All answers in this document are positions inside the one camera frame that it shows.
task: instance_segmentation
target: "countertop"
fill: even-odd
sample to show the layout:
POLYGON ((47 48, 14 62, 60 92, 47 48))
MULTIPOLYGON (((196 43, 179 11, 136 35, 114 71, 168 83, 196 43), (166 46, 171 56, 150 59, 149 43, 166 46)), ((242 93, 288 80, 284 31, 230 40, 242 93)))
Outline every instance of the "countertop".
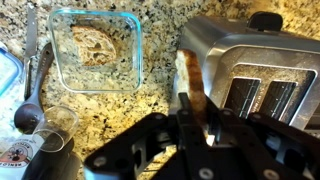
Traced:
MULTIPOLYGON (((143 30, 144 82, 134 93, 75 94, 67 91, 58 79, 55 62, 42 86, 41 99, 44 109, 54 105, 66 105, 80 119, 80 127, 74 139, 76 152, 85 157, 116 137, 125 129, 151 112, 167 114, 173 75, 174 60, 178 48, 181 28, 188 19, 197 15, 248 18, 256 11, 272 11, 284 18, 283 29, 320 40, 320 0, 33 0, 37 6, 38 55, 46 42, 50 41, 47 16, 55 7, 81 9, 130 11, 141 21, 143 30)), ((24 0, 2 0, 0 2, 0 41, 9 52, 23 59, 26 40, 26 5, 24 0)), ((13 114, 16 107, 8 108, 13 114)), ((0 152, 12 139, 19 136, 14 129, 1 136, 0 152)), ((149 179, 165 159, 157 159, 139 179, 149 179)), ((78 179, 83 179, 82 169, 78 179)))

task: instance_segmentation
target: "toast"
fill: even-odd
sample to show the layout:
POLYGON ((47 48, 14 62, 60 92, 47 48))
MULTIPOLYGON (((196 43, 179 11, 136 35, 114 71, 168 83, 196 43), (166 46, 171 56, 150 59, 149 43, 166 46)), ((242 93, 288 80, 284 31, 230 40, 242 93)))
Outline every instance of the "toast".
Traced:
POLYGON ((72 32, 84 66, 98 66, 116 60, 115 47, 104 32, 88 26, 73 26, 72 32))
POLYGON ((197 55, 191 50, 180 49, 177 51, 175 64, 179 76, 177 92, 188 94, 194 117, 199 125, 204 128, 207 124, 207 100, 197 55))

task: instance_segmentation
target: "knife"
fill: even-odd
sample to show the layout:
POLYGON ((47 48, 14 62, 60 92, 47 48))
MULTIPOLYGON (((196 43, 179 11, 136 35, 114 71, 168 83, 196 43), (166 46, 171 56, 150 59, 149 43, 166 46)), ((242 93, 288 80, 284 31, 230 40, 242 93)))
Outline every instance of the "knife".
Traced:
POLYGON ((28 99, 30 96, 30 62, 37 53, 37 20, 36 20, 36 7, 32 3, 27 4, 27 40, 26 51, 24 54, 24 98, 28 99))

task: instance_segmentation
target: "spoon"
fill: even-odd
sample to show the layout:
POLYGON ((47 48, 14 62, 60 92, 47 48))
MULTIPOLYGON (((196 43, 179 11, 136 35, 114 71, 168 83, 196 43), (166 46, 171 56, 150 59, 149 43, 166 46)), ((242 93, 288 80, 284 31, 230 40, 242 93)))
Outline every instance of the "spoon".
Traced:
POLYGON ((25 134, 31 134, 34 131, 43 114, 40 99, 41 86, 53 59, 52 45, 48 43, 44 46, 40 55, 34 90, 31 96, 15 112, 14 124, 25 134))

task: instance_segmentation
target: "toaster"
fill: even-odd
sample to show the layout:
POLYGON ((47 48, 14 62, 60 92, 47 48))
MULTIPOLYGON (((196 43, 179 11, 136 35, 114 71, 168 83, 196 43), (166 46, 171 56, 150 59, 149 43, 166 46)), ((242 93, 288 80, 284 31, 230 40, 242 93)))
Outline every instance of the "toaster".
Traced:
POLYGON ((197 16, 185 24, 180 48, 197 54, 205 94, 219 108, 320 129, 320 42, 281 27, 281 15, 270 12, 249 20, 197 16))

